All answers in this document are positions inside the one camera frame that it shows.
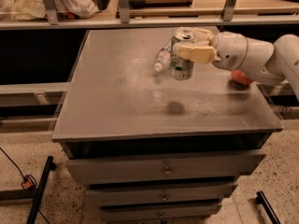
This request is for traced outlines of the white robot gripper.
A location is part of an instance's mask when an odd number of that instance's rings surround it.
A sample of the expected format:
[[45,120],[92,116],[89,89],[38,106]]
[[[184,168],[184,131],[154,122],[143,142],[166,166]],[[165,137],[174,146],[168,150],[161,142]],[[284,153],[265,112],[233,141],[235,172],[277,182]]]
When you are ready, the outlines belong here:
[[173,46],[175,55],[194,63],[213,62],[217,68],[227,71],[235,70],[243,63],[248,49],[248,41],[243,35],[231,32],[218,33],[213,48],[210,46],[214,43],[214,35],[210,30],[194,28],[193,31],[197,42],[205,47],[177,43]]

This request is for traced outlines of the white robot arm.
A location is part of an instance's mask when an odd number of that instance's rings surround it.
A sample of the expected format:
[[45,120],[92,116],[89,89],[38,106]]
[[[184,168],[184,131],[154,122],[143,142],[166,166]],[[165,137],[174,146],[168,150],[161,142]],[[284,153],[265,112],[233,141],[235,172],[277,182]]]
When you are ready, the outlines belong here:
[[268,86],[287,80],[299,98],[299,37],[283,35],[274,44],[222,32],[213,35],[210,30],[185,28],[182,42],[173,45],[179,58],[195,63],[212,63],[219,69],[238,70],[245,76]]

